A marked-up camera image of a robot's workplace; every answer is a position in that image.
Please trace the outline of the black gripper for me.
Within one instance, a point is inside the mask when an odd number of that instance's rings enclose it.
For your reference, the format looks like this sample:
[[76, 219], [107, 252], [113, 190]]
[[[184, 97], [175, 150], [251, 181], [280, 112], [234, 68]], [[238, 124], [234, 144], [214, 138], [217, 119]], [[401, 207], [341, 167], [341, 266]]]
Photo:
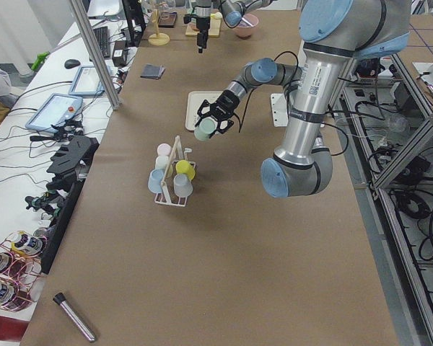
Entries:
[[194, 126], [198, 127], [204, 118], [209, 117], [212, 119], [209, 139], [225, 134], [234, 125], [231, 117], [239, 103], [240, 98], [230, 90], [224, 90], [213, 103], [205, 99], [196, 111]]
[[197, 45], [198, 45], [198, 53], [203, 53], [203, 48], [201, 45], [204, 46], [204, 50], [208, 49], [207, 40], [209, 38], [209, 30], [210, 30], [210, 23], [211, 23], [211, 15], [210, 14], [185, 14], [183, 18], [183, 22], [185, 24], [189, 24], [192, 19], [196, 20], [196, 28], [198, 29], [197, 34]]

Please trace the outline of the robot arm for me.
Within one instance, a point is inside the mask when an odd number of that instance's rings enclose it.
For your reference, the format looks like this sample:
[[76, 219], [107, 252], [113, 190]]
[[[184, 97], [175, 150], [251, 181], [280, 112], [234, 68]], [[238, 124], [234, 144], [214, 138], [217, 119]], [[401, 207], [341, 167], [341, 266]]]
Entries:
[[242, 18], [251, 11], [270, 6], [273, 0], [253, 0], [253, 1], [211, 1], [197, 0], [191, 1], [191, 12], [184, 15], [185, 24], [196, 21], [198, 30], [196, 44], [198, 53], [203, 53], [207, 48], [209, 30], [211, 25], [211, 10], [216, 9], [221, 13], [225, 24], [229, 28], [236, 27], [241, 23]]
[[270, 58], [247, 64], [215, 102], [201, 104], [195, 137], [205, 141], [226, 132], [249, 91], [264, 84], [280, 85], [288, 123], [281, 145], [261, 164], [263, 187], [275, 198], [321, 192], [331, 180], [333, 163], [320, 125], [339, 74], [351, 59], [403, 50], [410, 16], [410, 1], [307, 2], [299, 19], [305, 64], [290, 66]]

